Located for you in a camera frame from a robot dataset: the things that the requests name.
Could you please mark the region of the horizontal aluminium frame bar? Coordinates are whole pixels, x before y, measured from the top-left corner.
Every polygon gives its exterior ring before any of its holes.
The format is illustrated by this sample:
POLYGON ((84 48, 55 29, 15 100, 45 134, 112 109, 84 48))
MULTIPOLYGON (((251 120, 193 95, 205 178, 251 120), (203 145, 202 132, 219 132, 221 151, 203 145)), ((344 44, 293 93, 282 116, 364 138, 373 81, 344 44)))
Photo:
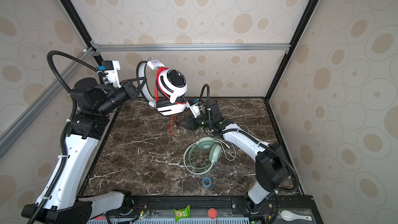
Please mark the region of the horizontal aluminium frame bar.
POLYGON ((105 45, 94 44, 93 47, 99 52, 168 52, 168 51, 265 51, 282 50, 288 51, 289 43, 246 43, 246 44, 155 44, 155 45, 105 45))

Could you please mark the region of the blue tape roll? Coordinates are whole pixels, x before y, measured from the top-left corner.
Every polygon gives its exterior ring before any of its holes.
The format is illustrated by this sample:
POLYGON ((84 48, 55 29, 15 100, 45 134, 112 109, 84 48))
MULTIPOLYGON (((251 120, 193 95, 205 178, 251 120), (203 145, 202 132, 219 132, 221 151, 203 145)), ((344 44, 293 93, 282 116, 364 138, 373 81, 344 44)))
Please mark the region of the blue tape roll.
POLYGON ((210 188, 211 184, 212 184, 212 181, 211 181, 211 179, 209 177, 205 177, 202 180, 202 184, 203 184, 204 188, 210 188))

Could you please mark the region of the green snack packet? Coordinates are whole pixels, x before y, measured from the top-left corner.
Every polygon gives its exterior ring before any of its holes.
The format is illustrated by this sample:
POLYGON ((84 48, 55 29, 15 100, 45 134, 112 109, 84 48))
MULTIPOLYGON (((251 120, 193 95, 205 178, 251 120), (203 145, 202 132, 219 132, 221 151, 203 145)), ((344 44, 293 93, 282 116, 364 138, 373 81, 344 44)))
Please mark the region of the green snack packet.
POLYGON ((191 215, 191 208, 187 205, 185 208, 182 209, 174 209, 175 215, 175 222, 178 222, 180 219, 190 218, 191 215))

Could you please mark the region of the diagonal aluminium frame bar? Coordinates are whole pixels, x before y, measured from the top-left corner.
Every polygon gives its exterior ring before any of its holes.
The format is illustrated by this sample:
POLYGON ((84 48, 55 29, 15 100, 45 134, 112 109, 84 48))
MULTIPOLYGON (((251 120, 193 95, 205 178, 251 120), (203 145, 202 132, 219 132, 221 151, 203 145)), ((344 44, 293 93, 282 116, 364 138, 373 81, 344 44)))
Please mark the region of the diagonal aluminium frame bar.
MULTIPOLYGON (((86 61, 94 54, 92 47, 79 54, 78 59, 86 61)), ((63 79, 68 82, 80 69, 81 64, 71 63, 62 73, 63 79)), ((1 136, 1 158, 9 151, 11 146, 19 139, 24 131, 41 114, 46 106, 63 90, 61 84, 55 80, 47 87, 42 94, 10 125, 1 136)))

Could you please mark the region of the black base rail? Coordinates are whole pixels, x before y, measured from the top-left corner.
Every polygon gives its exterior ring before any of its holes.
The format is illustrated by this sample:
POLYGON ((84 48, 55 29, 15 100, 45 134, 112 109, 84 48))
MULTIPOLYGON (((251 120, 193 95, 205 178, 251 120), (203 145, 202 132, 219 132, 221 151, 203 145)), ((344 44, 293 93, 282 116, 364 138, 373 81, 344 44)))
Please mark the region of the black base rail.
POLYGON ((265 224, 275 223, 282 210, 310 210, 314 222, 321 224, 320 213, 311 196, 273 196, 254 204, 248 196, 133 196, 129 191, 111 191, 107 194, 75 198, 67 207, 50 204, 42 212, 42 221, 48 224, 86 224, 104 213, 137 220, 144 212, 172 211, 190 207, 191 213, 214 208, 232 215, 265 224))

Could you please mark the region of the white ceramic spoon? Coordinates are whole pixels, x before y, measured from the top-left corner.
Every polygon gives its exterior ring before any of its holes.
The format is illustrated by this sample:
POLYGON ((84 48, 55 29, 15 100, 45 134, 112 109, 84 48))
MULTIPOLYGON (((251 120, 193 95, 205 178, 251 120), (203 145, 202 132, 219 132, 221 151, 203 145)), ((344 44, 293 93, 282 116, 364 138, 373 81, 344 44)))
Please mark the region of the white ceramic spoon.
POLYGON ((292 222, 295 220, 305 220, 311 222, 313 220, 311 216, 299 215, 289 210, 282 210, 280 213, 280 217, 286 222, 292 222))

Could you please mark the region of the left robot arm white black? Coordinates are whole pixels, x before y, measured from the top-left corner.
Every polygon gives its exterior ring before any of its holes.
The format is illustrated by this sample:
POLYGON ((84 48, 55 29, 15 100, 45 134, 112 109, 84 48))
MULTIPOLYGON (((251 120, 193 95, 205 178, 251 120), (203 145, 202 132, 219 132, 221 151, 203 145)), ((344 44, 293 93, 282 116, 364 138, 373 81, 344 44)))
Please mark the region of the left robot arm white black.
POLYGON ((128 100, 136 100, 146 86, 146 77, 116 83, 99 84, 92 77, 78 81, 71 89, 58 72, 53 56, 69 58, 102 75, 115 68, 110 62, 93 67, 61 51, 50 51, 47 61, 56 79, 72 99, 73 108, 60 137, 61 154, 55 170, 36 203, 24 206, 21 215, 30 224, 85 224, 115 209, 124 214, 133 210, 131 193, 123 190, 78 198, 78 186, 89 160, 102 139, 109 115, 128 100))

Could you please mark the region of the red ball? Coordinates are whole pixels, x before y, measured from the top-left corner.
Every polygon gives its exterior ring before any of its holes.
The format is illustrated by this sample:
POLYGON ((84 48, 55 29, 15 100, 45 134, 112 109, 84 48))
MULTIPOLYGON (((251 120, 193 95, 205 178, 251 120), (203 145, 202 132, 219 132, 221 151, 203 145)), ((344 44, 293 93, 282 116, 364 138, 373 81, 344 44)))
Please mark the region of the red ball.
POLYGON ((218 211, 214 208, 210 208, 207 211, 207 215, 210 219, 216 219, 218 217, 218 211))

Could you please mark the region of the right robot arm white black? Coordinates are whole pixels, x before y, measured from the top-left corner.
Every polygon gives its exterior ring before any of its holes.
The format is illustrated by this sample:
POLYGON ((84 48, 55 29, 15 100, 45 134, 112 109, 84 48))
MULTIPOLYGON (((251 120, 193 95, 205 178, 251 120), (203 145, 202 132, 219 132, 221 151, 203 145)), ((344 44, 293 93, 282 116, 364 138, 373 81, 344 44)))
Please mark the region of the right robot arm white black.
POLYGON ((250 212, 256 212, 265 199, 276 195, 279 190, 296 192, 299 189, 298 174, 283 148, 277 143, 261 141, 244 131, 229 118, 224 117, 217 101, 209 96, 187 101, 192 115, 180 119, 179 126, 189 131, 207 128, 209 135, 191 144, 183 155, 185 168, 194 175, 204 175, 211 171, 226 148, 235 145, 255 162, 256 182, 245 195, 245 204, 250 212), (209 150, 209 164, 197 167, 192 162, 196 149, 209 150))

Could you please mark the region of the black white headphones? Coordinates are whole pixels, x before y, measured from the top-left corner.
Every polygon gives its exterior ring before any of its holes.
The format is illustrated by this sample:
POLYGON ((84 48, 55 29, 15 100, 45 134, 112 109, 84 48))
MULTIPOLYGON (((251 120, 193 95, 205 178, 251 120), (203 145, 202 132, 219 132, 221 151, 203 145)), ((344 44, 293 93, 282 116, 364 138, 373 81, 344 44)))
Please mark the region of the black white headphones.
POLYGON ((187 99, 184 94, 187 92, 187 80, 183 74, 175 69, 165 67, 158 60, 141 61, 136 68, 136 76, 139 80, 146 79, 146 68, 155 71, 155 83, 153 96, 146 82, 142 97, 148 104, 156 108, 163 116, 182 113, 187 107, 187 99))

